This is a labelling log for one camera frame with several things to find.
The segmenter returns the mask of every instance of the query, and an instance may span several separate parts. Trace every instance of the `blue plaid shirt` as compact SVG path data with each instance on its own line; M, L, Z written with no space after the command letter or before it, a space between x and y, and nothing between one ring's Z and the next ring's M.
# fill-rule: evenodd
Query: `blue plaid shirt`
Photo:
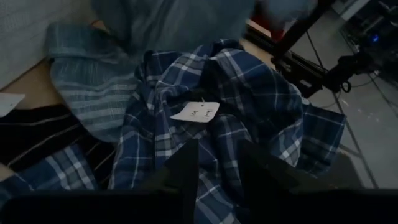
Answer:
M313 175L329 169L340 143L345 116L304 105L300 93L291 84L232 40L202 45L192 53L147 52L144 62L132 72L134 76L114 77L114 85L94 87L65 81L60 85L57 78L66 75L69 69L78 72L88 66L83 61L95 63L80 58L76 60L81 62L68 68L71 65L68 60L74 58L56 58L52 75L58 72L57 88L75 113L80 108L93 110L95 104L108 100L107 106L97 114L102 114L103 120L110 119L107 112L121 107L118 96L130 96L123 104L126 107L119 128L110 189L138 186L189 139L199 140L196 223L238 223L234 216L236 205L221 186L221 171L226 174L227 184L241 194L236 158L239 140L259 144L274 156ZM100 74L96 67L92 68L91 72ZM115 64L109 62L108 69L115 72L115 68ZM201 77L207 72L214 72L210 75L214 86L211 94L234 108L241 117L219 111L207 124L170 119L188 103L188 100L175 99L200 89ZM97 99L80 105L84 99L82 94ZM104 130L97 136L105 136ZM97 188L84 157L74 146L0 185L1 192L7 192L2 194L4 198L12 196L7 190L15 195L42 189Z

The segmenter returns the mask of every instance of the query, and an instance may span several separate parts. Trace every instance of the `blue checkered cloth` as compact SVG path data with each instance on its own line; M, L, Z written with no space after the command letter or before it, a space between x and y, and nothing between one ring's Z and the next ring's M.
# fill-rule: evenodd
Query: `blue checkered cloth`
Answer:
M74 65L64 57L56 58L52 72L66 75L66 71L86 66L83 62L90 65L98 62L81 60ZM75 69L70 70L68 67L72 65ZM96 69L99 68L94 66L92 71L99 72ZM108 69L116 73L117 66L109 65ZM61 91L64 97L65 91L71 94L76 91L74 98L67 98L68 103L77 103L81 100L79 91L90 88L97 99L87 101L87 105L115 99L103 108L103 119L109 118L108 112L114 109L115 102L121 101L119 93L123 93L121 97L129 94L128 102L123 104L125 108L120 106L124 112L110 189L138 186L195 138L199 140L200 166L195 223L238 223L234 214L236 203L222 187L228 184L236 194L242 195L236 158L238 141L245 139L259 144L272 155L313 175L326 172L335 158L345 116L304 105L300 93L291 84L245 52L236 41L220 40L202 45L192 53L147 52L144 62L131 74L134 76L130 78L114 77L113 80L118 80L115 86L99 88L65 82ZM122 85L126 91L118 90ZM221 103L212 121L203 124L170 119L190 101L184 97L190 93L201 93L206 99L215 97ZM68 153L63 152L64 159L46 159L40 167L17 174L5 183L21 185L17 189L25 190L96 189L84 157L71 150L73 147ZM37 174L41 169L47 169L48 175L39 179ZM221 184L221 173L226 175L227 183Z

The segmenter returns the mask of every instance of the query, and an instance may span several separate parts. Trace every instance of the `white paper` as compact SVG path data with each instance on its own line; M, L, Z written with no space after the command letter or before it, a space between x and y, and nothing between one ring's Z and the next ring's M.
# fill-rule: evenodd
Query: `white paper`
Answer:
M0 0L0 88L45 57L49 24L94 20L90 0Z
M25 94L0 93L0 118L10 113L24 98Z
M219 107L220 104L214 102L189 102L181 112L170 118L180 121L207 123L215 117Z

